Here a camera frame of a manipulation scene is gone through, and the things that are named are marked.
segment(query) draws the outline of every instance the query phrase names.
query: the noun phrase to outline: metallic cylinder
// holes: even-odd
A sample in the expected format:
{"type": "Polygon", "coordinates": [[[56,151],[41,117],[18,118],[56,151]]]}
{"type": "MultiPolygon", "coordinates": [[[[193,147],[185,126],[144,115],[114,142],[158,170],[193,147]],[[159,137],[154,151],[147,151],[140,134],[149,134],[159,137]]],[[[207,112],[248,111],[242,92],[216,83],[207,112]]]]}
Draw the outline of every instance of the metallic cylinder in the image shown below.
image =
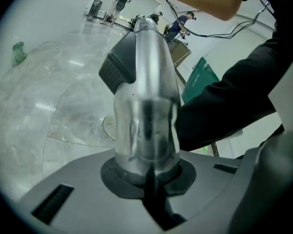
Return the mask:
{"type": "Polygon", "coordinates": [[[119,85],[114,99],[116,161],[125,172],[174,176],[179,161],[175,129],[180,96],[164,37],[151,19],[136,27],[136,81],[119,85]]]}

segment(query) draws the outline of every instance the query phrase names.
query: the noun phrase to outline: gray plastic base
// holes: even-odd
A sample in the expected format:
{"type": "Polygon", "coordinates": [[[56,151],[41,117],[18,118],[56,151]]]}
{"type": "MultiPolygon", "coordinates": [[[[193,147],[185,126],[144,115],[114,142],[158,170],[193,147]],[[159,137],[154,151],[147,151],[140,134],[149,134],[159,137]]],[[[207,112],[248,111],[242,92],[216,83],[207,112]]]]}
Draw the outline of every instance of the gray plastic base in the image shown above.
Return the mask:
{"type": "MultiPolygon", "coordinates": [[[[100,169],[114,154],[112,149],[70,162],[35,186],[20,205],[31,213],[60,184],[65,184],[74,187],[74,191],[53,218],[51,227],[67,233],[161,233],[140,200],[119,198],[103,184],[100,169]]],[[[188,220],[170,232],[197,232],[189,223],[198,216],[204,233],[227,232],[248,186],[256,154],[257,149],[252,149],[243,160],[235,160],[181,151],[181,158],[194,165],[197,176],[184,195],[169,198],[174,213],[188,220]],[[215,164],[238,169],[231,174],[215,169],[215,164]]]]}

